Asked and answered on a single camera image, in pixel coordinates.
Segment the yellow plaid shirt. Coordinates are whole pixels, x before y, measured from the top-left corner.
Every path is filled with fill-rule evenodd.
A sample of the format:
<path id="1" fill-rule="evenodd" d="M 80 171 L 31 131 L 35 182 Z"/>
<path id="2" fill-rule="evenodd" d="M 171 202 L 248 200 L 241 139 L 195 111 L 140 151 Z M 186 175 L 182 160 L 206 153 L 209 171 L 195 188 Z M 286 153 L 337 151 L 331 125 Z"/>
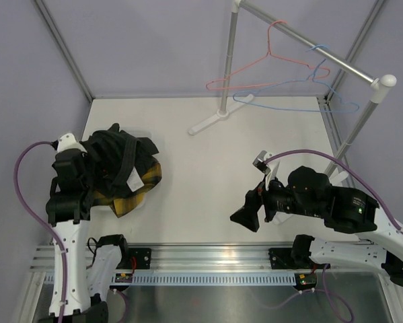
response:
<path id="1" fill-rule="evenodd" d="M 155 160 L 153 166 L 141 177 L 143 187 L 135 192 L 130 192 L 129 196 L 125 198 L 107 198 L 99 192 L 94 192 L 94 206 L 109 207 L 117 218 L 121 218 L 137 207 L 141 207 L 147 193 L 154 189 L 161 182 L 161 179 L 161 164 Z"/>

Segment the dark pinstripe shirt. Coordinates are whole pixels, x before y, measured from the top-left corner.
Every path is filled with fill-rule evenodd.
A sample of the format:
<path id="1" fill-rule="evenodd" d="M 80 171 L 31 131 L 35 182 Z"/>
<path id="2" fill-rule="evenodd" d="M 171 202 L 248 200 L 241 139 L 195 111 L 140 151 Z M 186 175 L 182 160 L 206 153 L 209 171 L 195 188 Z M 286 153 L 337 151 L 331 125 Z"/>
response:
<path id="1" fill-rule="evenodd" d="M 143 176 L 157 162 L 159 150 L 148 137 L 135 137 L 114 123 L 94 131 L 81 144 L 94 171 L 95 190 L 107 198 L 126 198 L 133 191 L 127 181 L 132 171 Z"/>

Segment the blue wire hanger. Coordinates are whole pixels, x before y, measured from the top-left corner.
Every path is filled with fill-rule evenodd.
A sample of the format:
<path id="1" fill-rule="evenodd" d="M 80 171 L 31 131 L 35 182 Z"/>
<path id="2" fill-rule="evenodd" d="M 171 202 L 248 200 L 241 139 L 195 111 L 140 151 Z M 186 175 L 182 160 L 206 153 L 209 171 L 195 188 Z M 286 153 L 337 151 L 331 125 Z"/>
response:
<path id="1" fill-rule="evenodd" d="M 299 77 L 284 79 L 264 85 L 242 88 L 232 95 L 234 102 L 239 104 L 247 104 L 257 108 L 266 108 L 278 111 L 289 112 L 309 112 L 317 113 L 319 110 L 311 108 L 293 108 L 291 106 L 280 107 L 274 104 L 263 104 L 261 97 L 284 95 L 284 96 L 310 96 L 319 94 L 323 89 L 330 90 L 337 95 L 339 99 L 339 109 L 335 110 L 335 114 L 353 114 L 360 110 L 361 106 L 353 100 L 344 98 L 338 91 L 334 90 L 328 78 L 330 76 L 330 68 L 326 66 L 326 59 L 322 59 L 316 65 L 305 65 L 308 73 Z"/>

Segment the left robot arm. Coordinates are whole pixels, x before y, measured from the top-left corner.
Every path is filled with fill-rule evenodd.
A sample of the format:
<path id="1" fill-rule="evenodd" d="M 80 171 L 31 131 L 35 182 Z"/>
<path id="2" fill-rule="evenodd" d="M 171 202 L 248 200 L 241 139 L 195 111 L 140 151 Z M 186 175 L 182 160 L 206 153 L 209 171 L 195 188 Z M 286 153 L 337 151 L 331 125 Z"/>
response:
<path id="1" fill-rule="evenodd" d="M 54 289 L 45 322 L 107 322 L 106 298 L 112 274 L 131 259 L 122 235 L 98 240 L 91 265 L 86 263 L 94 177 L 87 154 L 72 148 L 58 152 L 57 173 L 46 204 L 54 240 Z"/>

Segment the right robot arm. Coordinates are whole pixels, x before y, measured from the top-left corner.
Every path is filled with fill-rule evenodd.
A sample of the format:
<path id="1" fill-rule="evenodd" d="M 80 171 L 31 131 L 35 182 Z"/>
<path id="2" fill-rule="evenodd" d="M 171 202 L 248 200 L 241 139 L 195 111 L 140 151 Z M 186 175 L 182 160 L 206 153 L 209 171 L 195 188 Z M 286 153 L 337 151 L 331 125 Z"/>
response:
<path id="1" fill-rule="evenodd" d="M 334 186 L 327 175 L 301 166 L 289 174 L 286 185 L 278 178 L 265 178 L 246 193 L 244 205 L 230 219 L 256 232 L 260 209 L 267 223 L 278 213 L 313 217 L 335 232 L 370 241 L 369 245 L 342 244 L 299 234 L 282 261 L 285 268 L 353 266 L 387 276 L 403 287 L 403 235 L 379 201 L 365 192 Z"/>

